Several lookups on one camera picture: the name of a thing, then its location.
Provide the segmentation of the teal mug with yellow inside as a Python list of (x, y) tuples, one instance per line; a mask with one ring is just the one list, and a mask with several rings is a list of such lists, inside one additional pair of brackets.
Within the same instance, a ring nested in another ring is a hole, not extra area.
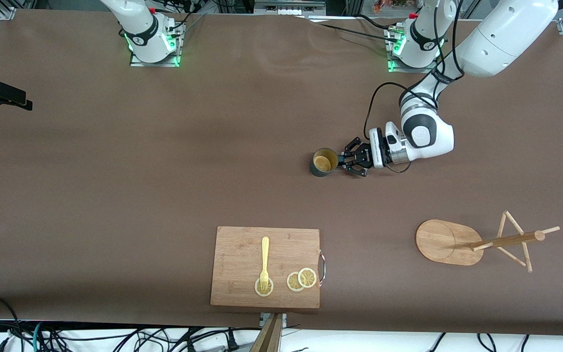
[(309, 170), (313, 176), (324, 177), (338, 167), (340, 155), (329, 148), (318, 149), (310, 159)]

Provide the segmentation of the wooden mug rack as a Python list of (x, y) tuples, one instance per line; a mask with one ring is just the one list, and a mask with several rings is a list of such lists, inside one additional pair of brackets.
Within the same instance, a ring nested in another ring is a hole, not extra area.
[(542, 242), (558, 232), (559, 226), (525, 232), (508, 210), (502, 213), (496, 237), (483, 240), (469, 226), (446, 220), (430, 219), (416, 229), (416, 249), (431, 262), (459, 266), (476, 265), (487, 250), (496, 249), (532, 272), (529, 243)]

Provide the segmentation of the yellow plastic fork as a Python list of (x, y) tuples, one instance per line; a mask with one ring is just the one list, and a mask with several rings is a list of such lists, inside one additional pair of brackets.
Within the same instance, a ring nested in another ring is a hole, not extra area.
[(262, 270), (260, 272), (259, 283), (260, 291), (264, 292), (268, 290), (270, 278), (268, 274), (268, 252), (269, 252), (270, 239), (264, 237), (261, 239), (261, 258), (262, 258)]

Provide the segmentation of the orange patterned packet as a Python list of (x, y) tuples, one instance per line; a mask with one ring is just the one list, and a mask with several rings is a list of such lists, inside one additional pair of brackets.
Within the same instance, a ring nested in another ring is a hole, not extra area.
[(383, 11), (404, 9), (408, 6), (408, 0), (374, 0), (371, 8), (373, 13), (378, 14)]

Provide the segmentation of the wooden cutting board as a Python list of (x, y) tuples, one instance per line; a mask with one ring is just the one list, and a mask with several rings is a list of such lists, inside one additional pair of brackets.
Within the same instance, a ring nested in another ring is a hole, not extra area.
[[(274, 283), (272, 294), (261, 297), (254, 283), (262, 270), (261, 239), (270, 239), (268, 274)], [(265, 227), (217, 228), (210, 303), (241, 309), (282, 311), (320, 308), (320, 231), (317, 229), (275, 229)], [(311, 288), (293, 292), (286, 284), (291, 272), (315, 270), (318, 279)]]

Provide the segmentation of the white power strip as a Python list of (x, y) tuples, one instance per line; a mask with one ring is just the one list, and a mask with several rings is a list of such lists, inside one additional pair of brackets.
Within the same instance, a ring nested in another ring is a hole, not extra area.
[(254, 14), (326, 16), (325, 0), (253, 0)]

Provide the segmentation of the brown table cover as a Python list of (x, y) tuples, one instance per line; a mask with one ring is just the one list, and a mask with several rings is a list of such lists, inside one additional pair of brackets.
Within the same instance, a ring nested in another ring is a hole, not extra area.
[[(293, 325), (563, 335), (563, 35), (440, 96), (451, 153), (403, 174), (315, 177), (310, 157), (362, 133), (390, 73), (377, 40), (305, 19), (211, 15), (181, 67), (131, 67), (111, 13), (25, 10), (0, 23), (0, 298), (21, 319), (255, 326), (210, 305), (219, 226), (319, 229), (320, 308)], [(430, 219), (496, 237), (508, 210), (532, 272), (496, 249), (431, 262)]]

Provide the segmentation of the wooden beam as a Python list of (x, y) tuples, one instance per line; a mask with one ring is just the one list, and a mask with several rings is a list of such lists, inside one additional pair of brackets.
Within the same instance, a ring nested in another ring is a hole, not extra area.
[(269, 313), (249, 352), (279, 352), (285, 323), (284, 313)]

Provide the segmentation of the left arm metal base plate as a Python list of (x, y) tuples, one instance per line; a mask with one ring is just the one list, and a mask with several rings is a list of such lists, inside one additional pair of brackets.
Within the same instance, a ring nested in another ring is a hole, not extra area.
[(395, 73), (429, 73), (436, 66), (440, 45), (429, 41), (418, 44), (402, 23), (384, 30), (387, 66)]

